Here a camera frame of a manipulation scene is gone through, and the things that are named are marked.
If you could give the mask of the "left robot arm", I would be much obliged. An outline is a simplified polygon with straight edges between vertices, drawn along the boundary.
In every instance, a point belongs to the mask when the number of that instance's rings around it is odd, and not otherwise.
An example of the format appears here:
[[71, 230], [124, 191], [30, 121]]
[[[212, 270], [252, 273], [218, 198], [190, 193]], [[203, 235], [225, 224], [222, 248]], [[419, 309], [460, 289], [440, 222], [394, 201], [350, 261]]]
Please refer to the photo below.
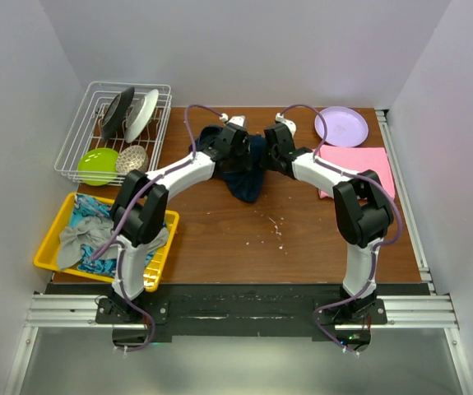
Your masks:
[[250, 170], [252, 157], [245, 117], [230, 118], [219, 132], [206, 134], [182, 160], [160, 170], [127, 174], [111, 210], [114, 231], [105, 246], [118, 248], [116, 274], [109, 297], [115, 314], [125, 323], [142, 315], [140, 295], [150, 244], [160, 233], [169, 200], [195, 184], [229, 173]]

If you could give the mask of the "pink t-shirt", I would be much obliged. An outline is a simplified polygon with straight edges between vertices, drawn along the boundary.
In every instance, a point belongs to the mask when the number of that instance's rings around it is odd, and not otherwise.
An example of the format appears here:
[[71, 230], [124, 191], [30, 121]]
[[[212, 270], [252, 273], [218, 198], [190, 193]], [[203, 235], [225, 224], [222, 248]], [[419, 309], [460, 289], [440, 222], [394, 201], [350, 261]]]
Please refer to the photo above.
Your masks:
[[383, 188], [394, 199], [396, 197], [392, 169], [383, 147], [341, 147], [324, 145], [318, 156], [321, 159], [348, 170], [373, 170], [377, 173]]

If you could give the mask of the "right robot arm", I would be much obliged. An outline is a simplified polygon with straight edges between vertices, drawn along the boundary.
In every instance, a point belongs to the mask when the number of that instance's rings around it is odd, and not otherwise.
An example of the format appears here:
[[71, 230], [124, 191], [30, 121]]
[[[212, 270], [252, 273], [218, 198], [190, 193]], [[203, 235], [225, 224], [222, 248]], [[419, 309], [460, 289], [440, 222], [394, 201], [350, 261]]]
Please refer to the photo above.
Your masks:
[[358, 323], [376, 300], [378, 251], [398, 213], [396, 204], [372, 170], [355, 172], [318, 157], [307, 147], [297, 149], [283, 123], [265, 128], [267, 148], [262, 166], [310, 184], [333, 199], [336, 224], [347, 244], [341, 300], [329, 304], [348, 323]]

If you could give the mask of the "dark blue denim jeans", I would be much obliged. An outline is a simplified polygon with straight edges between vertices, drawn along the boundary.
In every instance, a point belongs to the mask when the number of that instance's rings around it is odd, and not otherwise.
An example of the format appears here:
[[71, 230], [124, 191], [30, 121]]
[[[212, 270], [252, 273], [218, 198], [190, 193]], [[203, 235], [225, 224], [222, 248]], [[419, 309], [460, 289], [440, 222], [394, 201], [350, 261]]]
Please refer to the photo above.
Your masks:
[[255, 203], [262, 191], [265, 170], [260, 162], [262, 154], [267, 146], [266, 140], [260, 135], [251, 135], [249, 170], [240, 172], [215, 173], [215, 177], [225, 182], [230, 193], [242, 202]]

